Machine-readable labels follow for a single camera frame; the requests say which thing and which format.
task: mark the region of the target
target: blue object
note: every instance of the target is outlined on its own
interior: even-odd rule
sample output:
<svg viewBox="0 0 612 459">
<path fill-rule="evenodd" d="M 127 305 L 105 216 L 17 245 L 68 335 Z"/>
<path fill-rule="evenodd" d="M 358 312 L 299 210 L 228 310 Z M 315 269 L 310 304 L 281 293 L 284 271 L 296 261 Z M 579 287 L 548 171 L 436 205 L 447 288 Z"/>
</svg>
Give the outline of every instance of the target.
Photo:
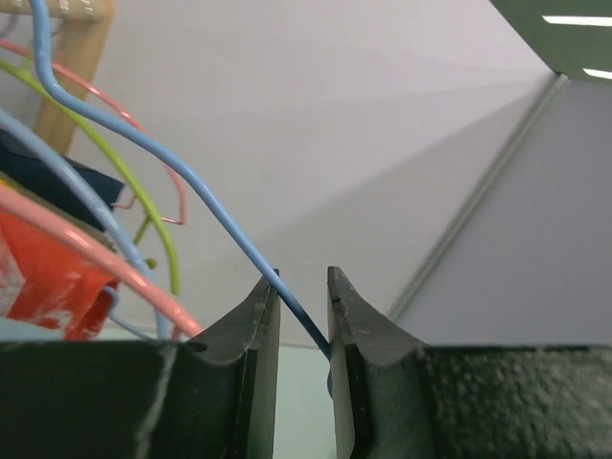
<svg viewBox="0 0 612 459">
<path fill-rule="evenodd" d="M 111 307 L 108 310 L 108 318 L 110 318 L 112 321 L 118 324 L 119 327 L 124 328 L 125 330 L 130 332 L 132 335 L 140 339 L 151 339 L 150 337 L 146 335 L 145 332 L 140 331 L 135 326 L 130 325 L 125 320 L 117 316 L 117 306 L 119 306 L 119 293 L 117 292 L 117 290 L 115 290 L 112 287 L 106 286 L 102 289 L 102 291 L 110 295 L 111 298 L 113 298 Z"/>
<path fill-rule="evenodd" d="M 68 158 L 66 161 L 94 189 L 104 204 L 112 209 L 111 205 L 119 199 L 123 183 L 76 161 Z M 78 196 L 23 143 L 4 130 L 0 130 L 0 170 L 48 203 L 85 222 L 90 227 L 104 231 L 104 225 L 78 199 Z"/>
<path fill-rule="evenodd" d="M 66 184 L 71 191 L 78 196 L 83 204 L 90 209 L 96 218 L 102 222 L 106 230 L 113 237 L 121 252 L 125 255 L 128 262 L 143 273 L 146 277 L 153 278 L 153 273 L 149 270 L 142 255 L 136 249 L 125 229 L 121 227 L 109 208 L 104 204 L 96 192 L 87 185 L 80 175 L 66 162 L 64 158 L 55 153 L 50 146 L 44 143 L 27 126 L 14 119 L 4 110 L 0 110 L 0 124 L 4 126 L 30 149 L 40 160 L 49 167 L 52 172 Z M 170 327 L 165 326 L 158 329 L 161 339 L 170 337 Z"/>
<path fill-rule="evenodd" d="M 264 275 L 271 285 L 276 287 L 278 294 L 285 301 L 289 309 L 294 313 L 297 320 L 313 338 L 321 352 L 330 359 L 330 345 L 323 334 L 318 330 L 313 320 L 295 298 L 289 287 L 283 282 L 263 254 L 253 244 L 249 236 L 242 231 L 238 224 L 231 218 L 224 206 L 208 188 L 198 173 L 172 153 L 160 142 L 151 139 L 143 132 L 130 124 L 110 116 L 96 107 L 74 97 L 66 92 L 55 79 L 52 69 L 52 47 L 51 47 L 51 21 L 49 9 L 45 0 L 30 0 L 33 15 L 34 33 L 34 65 L 38 78 L 45 90 L 52 98 L 62 105 L 79 113 L 89 120 L 93 120 L 102 126 L 121 134 L 126 139 L 151 152 L 162 162 L 173 168 L 185 181 L 195 190 L 200 198 L 208 206 L 219 223 L 226 229 L 240 249 L 251 260 L 252 264 Z"/>
</svg>

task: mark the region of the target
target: ceiling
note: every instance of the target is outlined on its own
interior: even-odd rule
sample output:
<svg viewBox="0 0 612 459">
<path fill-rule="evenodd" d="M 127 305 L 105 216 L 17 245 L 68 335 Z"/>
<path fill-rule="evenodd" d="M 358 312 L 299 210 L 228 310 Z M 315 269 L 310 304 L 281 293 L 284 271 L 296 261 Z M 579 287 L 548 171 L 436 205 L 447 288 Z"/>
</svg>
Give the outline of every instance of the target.
<svg viewBox="0 0 612 459">
<path fill-rule="evenodd" d="M 583 22 L 575 18 L 610 18 L 606 0 L 491 0 L 518 34 L 555 72 L 571 79 L 612 82 L 589 76 L 583 69 L 612 71 L 612 27 L 550 23 L 542 16 L 564 16 L 553 22 Z"/>
<path fill-rule="evenodd" d="M 488 0 L 116 3 L 96 84 L 198 170 L 324 333 L 327 266 L 388 312 L 552 75 Z M 30 26 L 10 39 L 27 44 Z M 36 102 L 0 75 L 3 107 L 30 121 Z M 160 165 L 109 141 L 174 214 Z M 71 156 L 116 175 L 83 136 Z M 187 198 L 188 225 L 170 228 L 180 299 L 206 327 L 259 273 Z M 129 230 L 142 219 L 118 216 Z M 153 232 L 142 251 L 167 287 Z M 121 316 L 152 327 L 150 307 L 120 294 Z M 283 342 L 312 345 L 282 320 Z"/>
</svg>

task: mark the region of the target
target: orange bag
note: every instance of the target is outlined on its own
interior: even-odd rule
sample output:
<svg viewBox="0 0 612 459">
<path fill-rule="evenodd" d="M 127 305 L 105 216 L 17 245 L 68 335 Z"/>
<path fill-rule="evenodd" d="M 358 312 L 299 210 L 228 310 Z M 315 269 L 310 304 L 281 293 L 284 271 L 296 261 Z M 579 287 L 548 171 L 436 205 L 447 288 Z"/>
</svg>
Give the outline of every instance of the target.
<svg viewBox="0 0 612 459">
<path fill-rule="evenodd" d="M 60 329 L 65 339 L 98 335 L 119 280 L 73 249 L 0 209 L 0 316 Z"/>
</svg>

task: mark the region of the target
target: pink hanger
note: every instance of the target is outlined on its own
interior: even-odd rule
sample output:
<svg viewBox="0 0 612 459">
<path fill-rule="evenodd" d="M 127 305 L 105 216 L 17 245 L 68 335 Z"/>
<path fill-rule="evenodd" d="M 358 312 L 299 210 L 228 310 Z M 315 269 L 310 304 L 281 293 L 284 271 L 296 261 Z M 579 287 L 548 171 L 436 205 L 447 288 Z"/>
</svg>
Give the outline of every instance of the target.
<svg viewBox="0 0 612 459">
<path fill-rule="evenodd" d="M 29 56 L 31 54 L 25 48 L 15 44 L 15 43 L 11 43 L 8 40 L 3 40 L 3 39 L 0 39 L 0 48 L 4 48 L 5 50 L 12 51 L 13 53 L 16 53 L 18 55 Z M 102 100 L 109 107 L 111 107 L 113 110 L 115 110 L 117 113 L 119 113 L 123 117 L 124 120 L 126 120 L 127 122 L 132 124 L 135 128 L 139 129 L 140 131 L 145 132 L 144 128 L 142 127 L 142 125 L 139 122 L 137 122 L 134 119 L 134 117 L 132 115 L 130 115 L 123 107 L 121 107 L 118 102 L 116 102 L 114 99 L 112 99 L 106 93 L 103 93 L 102 91 L 100 91 L 100 89 L 95 87 L 89 81 L 87 81 L 86 79 L 78 76 L 77 74 L 74 74 L 70 70 L 66 69 L 65 67 L 62 67 L 61 65 L 59 65 L 58 63 L 55 63 L 55 62 L 54 62 L 54 70 L 56 72 L 58 72 L 59 74 L 63 75 L 64 77 L 67 77 L 72 82 L 74 82 L 74 83 L 78 84 L 79 86 L 83 87 L 84 89 L 86 89 L 90 93 L 92 93 L 94 96 L 96 96 L 97 98 Z M 165 164 L 164 164 L 164 167 L 167 170 L 168 175 L 170 176 L 170 179 L 174 183 L 174 186 L 176 186 L 177 192 L 179 194 L 179 200 L 180 200 L 179 213 L 180 213 L 180 216 L 179 216 L 179 220 L 172 220 L 172 219 L 169 219 L 169 218 L 162 218 L 162 220 L 164 220 L 167 223 L 174 224 L 174 225 L 185 225 L 186 221 L 187 221 L 185 185 L 183 184 L 183 181 L 181 180 L 181 177 L 179 176 L 179 174 L 177 174 L 174 170 L 172 170 L 170 167 L 168 167 Z M 115 207 L 116 208 L 132 208 L 134 206 L 134 203 L 136 203 L 136 196 L 132 196 L 132 198 L 130 199 L 128 204 L 126 204 L 126 205 L 115 204 Z"/>
<path fill-rule="evenodd" d="M 0 186 L 0 208 L 24 219 L 60 242 L 78 251 L 83 257 L 118 277 L 134 292 L 163 313 L 176 328 L 189 337 L 203 329 L 174 298 L 106 249 L 86 232 L 63 220 L 50 210 L 30 201 L 7 186 Z"/>
</svg>

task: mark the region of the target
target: gray wall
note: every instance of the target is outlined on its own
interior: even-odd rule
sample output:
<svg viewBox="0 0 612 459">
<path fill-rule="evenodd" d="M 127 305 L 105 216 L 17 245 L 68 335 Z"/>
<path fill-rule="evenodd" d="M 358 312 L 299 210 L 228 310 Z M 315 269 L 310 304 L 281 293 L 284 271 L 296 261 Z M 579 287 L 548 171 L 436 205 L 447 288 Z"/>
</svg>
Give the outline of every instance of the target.
<svg viewBox="0 0 612 459">
<path fill-rule="evenodd" d="M 573 82 L 400 318 L 431 343 L 612 343 L 612 88 Z"/>
</svg>

